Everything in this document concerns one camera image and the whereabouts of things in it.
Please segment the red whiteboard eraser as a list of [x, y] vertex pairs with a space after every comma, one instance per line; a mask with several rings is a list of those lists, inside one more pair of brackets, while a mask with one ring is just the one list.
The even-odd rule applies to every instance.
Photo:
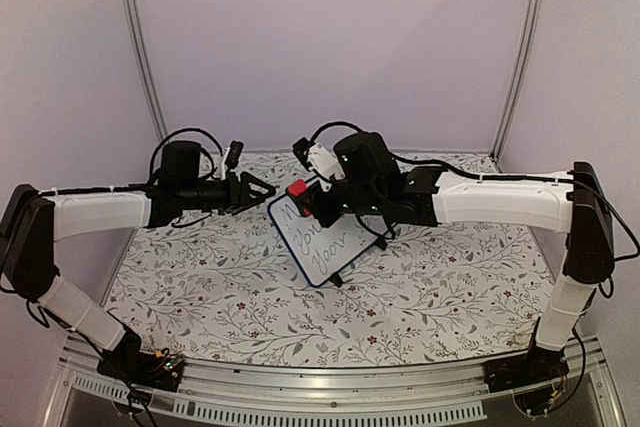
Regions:
[[285, 193], [301, 217], [310, 217], [312, 215], [309, 209], [309, 189], [304, 180], [300, 179], [289, 185]]

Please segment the blue-framed whiteboard with writing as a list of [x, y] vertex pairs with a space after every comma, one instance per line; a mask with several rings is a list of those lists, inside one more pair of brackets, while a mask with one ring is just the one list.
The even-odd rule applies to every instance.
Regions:
[[284, 246], [309, 286], [330, 282], [383, 238], [383, 223], [363, 227], [354, 216], [344, 216], [329, 228], [310, 217], [301, 217], [286, 193], [268, 205], [268, 215]]

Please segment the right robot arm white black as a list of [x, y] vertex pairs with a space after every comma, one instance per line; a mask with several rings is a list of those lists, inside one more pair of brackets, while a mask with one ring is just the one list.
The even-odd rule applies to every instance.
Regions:
[[472, 173], [444, 161], [409, 159], [403, 171], [403, 158], [368, 131], [339, 140], [331, 150], [301, 138], [292, 151], [318, 179], [289, 195], [302, 215], [324, 228], [354, 215], [379, 216], [389, 226], [488, 222], [566, 234], [551, 299], [517, 362], [524, 382], [537, 383], [554, 369], [597, 286], [613, 273], [613, 209], [586, 162], [568, 172], [526, 175]]

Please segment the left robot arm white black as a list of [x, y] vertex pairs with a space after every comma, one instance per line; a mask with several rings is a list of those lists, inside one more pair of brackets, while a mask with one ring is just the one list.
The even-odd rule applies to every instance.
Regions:
[[160, 227], [180, 228], [188, 212], [237, 215], [263, 204], [275, 188], [236, 170], [239, 141], [214, 159], [199, 142], [161, 141], [146, 180], [124, 186], [49, 190], [17, 185], [1, 218], [1, 275], [11, 294], [84, 337], [128, 381], [148, 373], [139, 335], [100, 306], [61, 260], [95, 272], [100, 240]]

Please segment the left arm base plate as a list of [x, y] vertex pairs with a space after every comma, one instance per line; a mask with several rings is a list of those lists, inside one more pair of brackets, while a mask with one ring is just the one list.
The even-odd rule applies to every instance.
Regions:
[[133, 347], [103, 351], [97, 372], [123, 383], [177, 392], [184, 367], [185, 357], [182, 354], [171, 354], [168, 349], [147, 353]]

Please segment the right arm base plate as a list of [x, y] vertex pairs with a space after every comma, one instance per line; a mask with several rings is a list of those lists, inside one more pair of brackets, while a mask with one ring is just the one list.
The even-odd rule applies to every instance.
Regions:
[[565, 350], [533, 346], [526, 352], [482, 364], [483, 378], [491, 393], [524, 388], [539, 383], [566, 383], [569, 366]]

